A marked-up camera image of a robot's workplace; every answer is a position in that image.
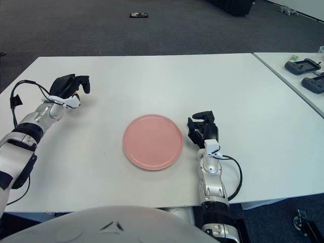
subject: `black cable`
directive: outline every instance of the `black cable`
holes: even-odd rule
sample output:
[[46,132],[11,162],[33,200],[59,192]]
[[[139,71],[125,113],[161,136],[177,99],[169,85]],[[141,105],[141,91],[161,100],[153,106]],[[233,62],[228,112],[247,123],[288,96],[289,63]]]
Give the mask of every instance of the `black cable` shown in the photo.
[[221,150],[221,146],[219,146],[219,149],[218,149],[218,150],[215,150],[215,151],[212,152],[212,153],[217,153],[219,150]]
[[[40,89],[42,88],[43,90],[45,90],[46,93],[50,94],[47,89],[45,89],[43,86],[37,84],[35,81],[30,81],[30,80],[21,80],[19,82],[17,82],[15,84],[15,86],[13,87],[13,89],[11,90],[11,95],[10,95],[10,99],[14,98],[14,93],[16,88],[21,85],[21,84],[31,84],[31,85],[37,85]],[[16,119],[16,114],[15,114],[15,106],[11,107],[11,112],[12,112],[12,116],[13,116],[13,122],[14,122],[14,127],[17,126],[17,119]]]
[[235,192],[231,196],[228,197],[228,200],[231,201],[233,198],[236,197],[236,195],[238,194],[239,190],[242,187],[242,180],[243,180],[242,169],[241,169],[241,166],[239,166],[239,163],[236,161],[236,159],[232,158],[231,156],[227,156],[227,155],[223,155],[223,157],[225,157],[225,158],[217,158],[217,159],[233,160],[237,164],[237,167],[239,169],[239,184],[238,184]]
[[[13,87],[12,91],[11,91],[11,95],[10,95],[10,99],[12,99],[14,97],[14,92],[15,92],[15,89],[21,85],[21,84],[31,84],[31,85],[36,85],[39,87],[41,93],[44,95],[44,97],[49,100],[51,103],[54,103],[54,104],[57,104],[57,105],[63,105],[63,104],[60,104],[60,103],[57,103],[53,100],[50,100],[45,94],[43,91],[45,91],[48,95],[50,94],[50,92],[48,92],[47,89],[45,89],[43,86],[39,85],[38,83],[36,83],[35,81],[30,81],[30,80],[21,80],[19,82],[17,82],[15,84],[15,86]],[[69,106],[69,105],[66,105],[67,107],[69,108],[72,108],[72,109],[75,109],[76,107],[72,107],[72,106]],[[15,114],[15,106],[11,107],[11,112],[12,112],[12,117],[13,117],[13,122],[14,122],[14,127],[17,126],[17,119],[16,119],[16,114]]]
[[10,202],[10,203],[8,203],[7,206],[10,205],[10,204],[15,203],[15,202],[17,202],[17,201],[19,201],[20,199],[22,199],[22,198],[27,194],[27,192],[28,192],[28,190],[29,190],[29,187],[30,187],[30,175],[28,176],[28,187],[27,187],[27,190],[25,191],[25,193],[24,193],[20,198],[18,198],[18,199],[16,199],[16,200],[12,201],[12,202]]

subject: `game controller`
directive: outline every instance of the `game controller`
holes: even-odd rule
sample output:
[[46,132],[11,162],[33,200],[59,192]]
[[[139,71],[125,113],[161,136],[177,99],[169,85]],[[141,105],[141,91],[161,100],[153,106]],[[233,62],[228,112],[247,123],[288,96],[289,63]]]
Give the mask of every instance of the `game controller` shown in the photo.
[[320,94],[324,92],[324,75],[314,78],[304,78],[302,80],[302,86],[310,90],[313,93]]
[[295,75],[301,75],[303,73],[315,72],[321,69],[320,62],[316,63],[313,60],[306,58],[304,61],[299,62],[287,62],[285,69]]

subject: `plate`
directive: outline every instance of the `plate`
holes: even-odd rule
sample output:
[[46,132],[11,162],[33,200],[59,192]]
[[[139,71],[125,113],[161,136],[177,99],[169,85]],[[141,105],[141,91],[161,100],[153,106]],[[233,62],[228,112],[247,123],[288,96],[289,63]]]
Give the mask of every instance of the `plate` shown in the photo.
[[169,118],[147,114],[132,121],[123,137],[128,159],[146,170],[161,170],[180,156],[183,139],[180,129]]

